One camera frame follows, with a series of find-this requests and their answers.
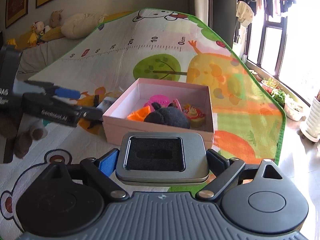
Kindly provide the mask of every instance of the cartoon play mat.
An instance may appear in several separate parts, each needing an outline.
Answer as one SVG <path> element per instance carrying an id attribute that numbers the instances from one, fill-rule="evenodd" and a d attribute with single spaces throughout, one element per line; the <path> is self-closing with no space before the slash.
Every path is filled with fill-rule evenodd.
<path id="1" fill-rule="evenodd" d="M 247 163 L 269 158 L 277 163 L 285 126 L 283 110 L 258 84 L 224 41 L 199 19 L 167 10 L 143 9 L 99 25 L 66 55 L 32 77 L 79 90 L 78 104 L 90 105 L 127 89 L 137 78 L 190 82 L 210 87 L 214 112 L 214 149 Z M 114 146 L 103 132 L 54 123 L 49 135 L 34 142 L 23 161 L 14 158 L 0 169 L 0 235 L 13 240 L 21 234 L 15 205 L 21 193 L 52 160 L 79 163 L 99 158 Z M 195 192 L 197 187 L 134 187 L 133 191 Z"/>

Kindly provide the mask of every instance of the black circular joint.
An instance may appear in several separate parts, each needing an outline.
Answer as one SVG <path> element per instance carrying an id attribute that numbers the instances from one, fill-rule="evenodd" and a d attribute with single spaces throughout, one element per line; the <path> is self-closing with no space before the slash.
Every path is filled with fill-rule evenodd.
<path id="1" fill-rule="evenodd" d="M 93 188 L 50 180 L 29 187 L 17 202 L 16 212 L 25 231 L 42 237 L 62 237 L 80 232 L 101 215 L 104 201 Z"/>
<path id="2" fill-rule="evenodd" d="M 287 178 L 255 178 L 228 190 L 220 206 L 234 225 L 263 235 L 293 231 L 308 215 L 308 202 Z"/>
<path id="3" fill-rule="evenodd" d="M 64 213 L 74 208 L 76 202 L 76 197 L 69 192 L 56 192 L 43 196 L 39 207 L 48 213 Z"/>
<path id="4" fill-rule="evenodd" d="M 273 213 L 284 208 L 285 199 L 278 193 L 260 191 L 253 193 L 248 199 L 249 205 L 257 211 Z"/>

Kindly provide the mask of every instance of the pink box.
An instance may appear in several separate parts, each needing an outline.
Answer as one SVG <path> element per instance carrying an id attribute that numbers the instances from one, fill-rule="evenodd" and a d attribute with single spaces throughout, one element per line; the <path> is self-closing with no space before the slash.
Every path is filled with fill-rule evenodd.
<path id="1" fill-rule="evenodd" d="M 142 108 L 154 95 L 165 95 L 171 100 L 177 98 L 181 106 L 190 104 L 206 114 L 206 123 L 199 130 L 185 129 L 149 122 L 126 119 Z M 104 113 L 103 127 L 109 143 L 121 145 L 123 136 L 131 131 L 147 132 L 195 132 L 202 136 L 206 149 L 213 143 L 213 119 L 208 86 L 188 84 L 168 80 L 139 78 Z"/>

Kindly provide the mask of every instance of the gray textured panel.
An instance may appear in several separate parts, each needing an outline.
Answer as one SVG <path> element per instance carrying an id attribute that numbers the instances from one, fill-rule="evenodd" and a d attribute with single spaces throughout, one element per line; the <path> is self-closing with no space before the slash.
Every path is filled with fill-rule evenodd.
<path id="1" fill-rule="evenodd" d="M 20 240 L 57 240 L 25 233 Z M 126 202 L 112 203 L 100 220 L 63 240 L 306 240 L 287 236 L 249 235 L 229 224 L 213 203 L 199 202 L 188 192 L 136 192 Z"/>

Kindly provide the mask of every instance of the tiled floor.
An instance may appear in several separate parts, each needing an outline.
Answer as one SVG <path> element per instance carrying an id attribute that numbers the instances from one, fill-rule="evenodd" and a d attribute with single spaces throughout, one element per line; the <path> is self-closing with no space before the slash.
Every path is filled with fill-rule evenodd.
<path id="1" fill-rule="evenodd" d="M 320 150 L 318 143 L 300 137 L 299 123 L 287 119 L 279 167 L 309 203 L 309 214 L 301 233 L 320 240 Z"/>

